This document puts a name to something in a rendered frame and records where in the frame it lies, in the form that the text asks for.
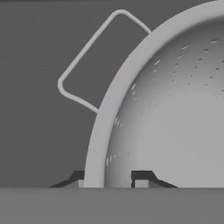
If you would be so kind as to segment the grey metal colander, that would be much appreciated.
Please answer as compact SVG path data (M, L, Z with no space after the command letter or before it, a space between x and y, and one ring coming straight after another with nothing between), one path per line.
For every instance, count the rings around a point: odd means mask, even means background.
M132 171L176 187L224 187L224 0L163 22L123 62L99 107L58 90L96 114L86 188L131 188Z

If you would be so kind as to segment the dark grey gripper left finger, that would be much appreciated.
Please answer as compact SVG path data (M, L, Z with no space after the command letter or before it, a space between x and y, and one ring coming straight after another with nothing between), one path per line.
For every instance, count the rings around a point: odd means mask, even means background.
M82 188L84 185L84 171L74 171L72 175L57 184L52 185L54 188Z

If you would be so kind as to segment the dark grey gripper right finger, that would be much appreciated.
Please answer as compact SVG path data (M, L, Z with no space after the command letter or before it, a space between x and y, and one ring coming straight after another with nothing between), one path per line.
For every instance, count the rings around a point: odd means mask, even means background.
M131 174L131 184L132 188L136 187L137 180L147 180L148 184L152 183L154 186L161 186L166 188L176 188L175 185L165 182L161 179L158 179L156 174L153 171L132 171Z

